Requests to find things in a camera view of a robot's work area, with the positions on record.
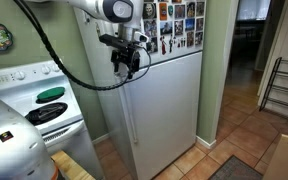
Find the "oven handle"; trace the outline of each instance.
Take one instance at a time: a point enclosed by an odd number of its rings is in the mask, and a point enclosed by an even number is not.
[[[76,122],[68,127],[59,129],[51,134],[43,136],[46,147],[62,142],[75,133],[79,132],[84,127],[84,121]]]

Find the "white refrigerator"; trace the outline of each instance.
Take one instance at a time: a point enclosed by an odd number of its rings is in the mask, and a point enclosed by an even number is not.
[[[109,135],[134,179],[156,176],[195,143],[203,50],[205,0],[145,0],[143,44],[152,66],[143,78],[98,92]],[[94,83],[120,82],[110,62],[112,49],[98,40],[118,26],[75,9]],[[141,66],[148,57],[141,52]],[[142,68],[135,77],[146,69]]]

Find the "green wall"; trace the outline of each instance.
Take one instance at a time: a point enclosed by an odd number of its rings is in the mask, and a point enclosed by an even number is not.
[[[226,72],[223,58],[232,1],[207,1],[197,136],[208,143],[214,141],[216,134],[216,108],[222,96],[219,92],[222,76]]]
[[[65,3],[28,4],[66,67],[79,79],[93,83],[73,8]],[[35,29],[12,0],[0,0],[0,23],[14,36],[13,46],[0,52],[0,68],[51,59]],[[93,140],[106,134],[97,93],[71,84]]]

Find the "white stove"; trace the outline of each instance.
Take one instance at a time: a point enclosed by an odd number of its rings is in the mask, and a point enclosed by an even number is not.
[[[65,88],[62,97],[44,104],[36,103],[38,94],[55,87]],[[42,136],[83,120],[69,80],[53,61],[0,69],[0,99],[23,116],[48,104],[67,104],[62,115],[36,126]]]
[[[57,87],[65,89],[58,99],[36,102],[40,93]],[[0,69],[0,100],[24,117],[33,110],[65,103],[64,113],[35,125],[49,154],[63,150],[96,179],[104,177],[70,82],[54,61]]]

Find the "doormat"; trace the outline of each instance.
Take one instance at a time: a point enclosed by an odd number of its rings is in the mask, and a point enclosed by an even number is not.
[[[259,172],[233,155],[210,177],[210,180],[260,180],[262,177]]]

